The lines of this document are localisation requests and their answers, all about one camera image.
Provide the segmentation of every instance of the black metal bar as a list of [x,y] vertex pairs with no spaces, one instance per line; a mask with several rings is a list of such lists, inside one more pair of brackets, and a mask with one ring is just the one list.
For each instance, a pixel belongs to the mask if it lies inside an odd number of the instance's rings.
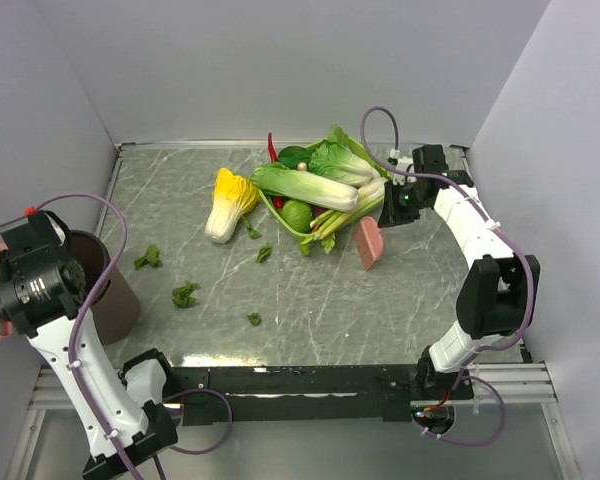
[[[180,367],[174,374],[183,390],[201,385],[227,396],[235,421],[279,421],[381,418],[411,421],[409,404],[439,400],[416,383],[416,365],[301,367]],[[471,385],[461,384],[453,399],[473,398]],[[224,405],[203,393],[185,400],[183,425],[224,422]]]

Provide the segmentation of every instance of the vegetable pile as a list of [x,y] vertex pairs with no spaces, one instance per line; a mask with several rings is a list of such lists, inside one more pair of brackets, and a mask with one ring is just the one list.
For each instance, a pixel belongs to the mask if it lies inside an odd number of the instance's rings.
[[256,167],[251,181],[260,189],[296,236],[298,248],[310,254],[320,242],[329,253],[336,232],[380,205],[386,170],[361,158],[359,145],[337,125],[327,137],[309,147],[290,146],[277,155],[269,136],[272,163]]

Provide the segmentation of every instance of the cable tie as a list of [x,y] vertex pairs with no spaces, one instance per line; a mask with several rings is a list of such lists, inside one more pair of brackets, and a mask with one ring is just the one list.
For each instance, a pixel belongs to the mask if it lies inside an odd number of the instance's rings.
[[473,194],[467,193],[467,196],[465,197],[463,195],[462,198],[456,202],[456,204],[462,203],[462,202],[468,202],[469,200],[473,200],[476,203],[480,203],[480,198],[478,197],[477,193],[473,193]]
[[487,230],[491,230],[493,232],[494,230],[500,228],[501,225],[500,222],[496,222],[492,218],[490,218],[484,223],[484,226]]
[[104,438],[106,438],[107,440],[111,440],[112,438],[117,438],[120,435],[120,430],[118,430],[117,428],[114,428],[113,430],[111,430],[111,433],[108,433],[104,436]]
[[80,368],[82,366],[82,360],[74,360],[73,362],[67,364],[67,370],[74,370],[76,368]]

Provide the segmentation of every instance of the brown cup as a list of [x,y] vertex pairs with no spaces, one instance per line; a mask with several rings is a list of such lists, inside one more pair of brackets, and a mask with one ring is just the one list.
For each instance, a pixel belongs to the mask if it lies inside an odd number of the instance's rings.
[[[82,265],[87,280],[87,292],[109,265],[107,247],[98,237],[72,230],[73,257]],[[109,281],[102,287],[91,306],[96,332],[103,345],[125,338],[140,318],[140,300],[118,268],[111,271]]]

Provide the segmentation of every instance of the green vegetable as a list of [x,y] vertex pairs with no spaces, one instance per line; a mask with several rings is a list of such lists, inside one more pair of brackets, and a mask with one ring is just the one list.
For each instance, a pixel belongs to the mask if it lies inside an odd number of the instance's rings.
[[331,250],[333,250],[333,247],[336,246],[336,233],[335,232],[330,233],[329,235],[324,237],[322,240],[320,240],[320,243],[322,244],[325,252],[331,253]]
[[316,218],[314,218],[311,221],[310,227],[313,228],[316,225],[322,225],[324,222],[326,222],[329,217],[331,217],[331,215],[333,215],[335,213],[335,210],[327,210],[326,212],[323,212],[322,214],[318,215]]
[[249,323],[254,327],[257,327],[262,323],[262,317],[259,313],[252,313],[250,315],[247,315],[247,318],[249,319]]
[[302,253],[305,257],[311,255],[311,252],[309,251],[309,245],[306,245],[302,242],[298,243],[298,250],[300,250],[300,253]]
[[171,301],[178,308],[191,308],[196,304],[195,297],[173,297]]
[[187,297],[193,293],[194,290],[200,288],[200,284],[187,282],[184,287],[174,288],[171,291],[171,295],[174,297]]
[[349,135],[344,133],[341,127],[338,125],[331,125],[329,135],[327,135],[327,142],[337,143],[338,145],[349,148]]
[[140,270],[145,265],[151,265],[153,268],[158,268],[162,266],[162,260],[160,260],[160,250],[155,245],[149,245],[147,248],[147,253],[144,254],[144,257],[140,257],[135,260],[134,265],[136,270]]
[[256,258],[256,262],[263,263],[267,258],[269,258],[272,251],[273,251],[273,247],[271,246],[270,243],[267,243],[258,252],[258,257]]
[[303,255],[307,255],[309,245],[320,240],[325,251],[329,253],[335,246],[336,231],[367,215],[367,213],[382,203],[385,182],[386,180],[384,178],[376,178],[367,185],[360,187],[358,189],[358,195],[360,196],[358,207],[353,212],[348,213],[332,212],[332,214],[320,224],[318,230],[307,235],[307,237],[298,244],[298,249]]
[[329,220],[322,224],[316,234],[316,239],[323,239],[334,233],[340,227],[349,223],[351,218],[360,218],[358,215],[361,211],[368,210],[371,205],[375,205],[378,199],[384,198],[384,178],[377,178],[372,180],[367,185],[358,189],[360,195],[360,205],[355,212],[351,213],[337,213],[333,215]]
[[308,233],[311,230],[313,208],[300,200],[287,200],[280,211],[280,216],[296,232]]
[[313,152],[309,171],[354,187],[366,185],[373,175],[369,163],[338,143],[325,143]]
[[174,288],[171,291],[171,295],[173,295],[171,301],[178,308],[191,308],[196,304],[196,299],[191,294],[198,288],[200,288],[198,283],[186,282],[183,287]]
[[259,165],[251,180],[266,194],[295,198],[342,212],[354,210],[358,203],[355,188],[309,172],[290,170],[280,162]]
[[297,146],[286,147],[280,150],[278,162],[292,170],[296,170],[299,163],[308,163],[311,160],[311,152],[313,152],[313,149]]
[[251,238],[256,239],[262,236],[260,235],[260,232],[258,232],[255,228],[251,226],[251,222],[247,217],[242,217],[242,223],[244,223],[244,227],[247,229],[247,232],[249,232],[249,236]]

